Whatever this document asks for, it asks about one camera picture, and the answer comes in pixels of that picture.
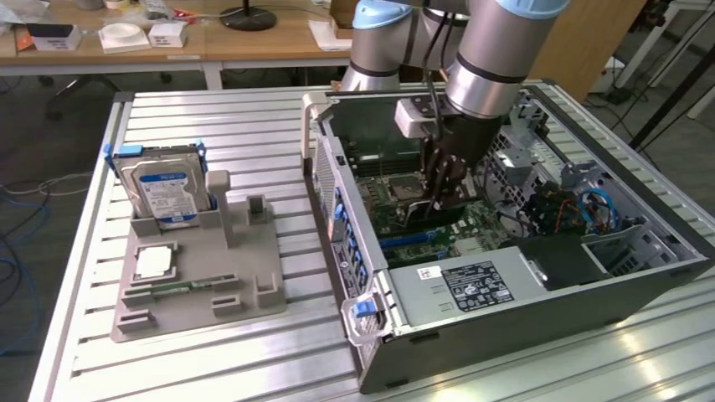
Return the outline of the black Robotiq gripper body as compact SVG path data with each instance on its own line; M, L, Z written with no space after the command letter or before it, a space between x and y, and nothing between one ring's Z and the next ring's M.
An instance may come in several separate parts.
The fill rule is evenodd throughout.
M437 140L438 155L442 159L462 161L475 166L485 158L494 138L502 128L502 118L477 118L467 115L447 116L443 119L445 134Z

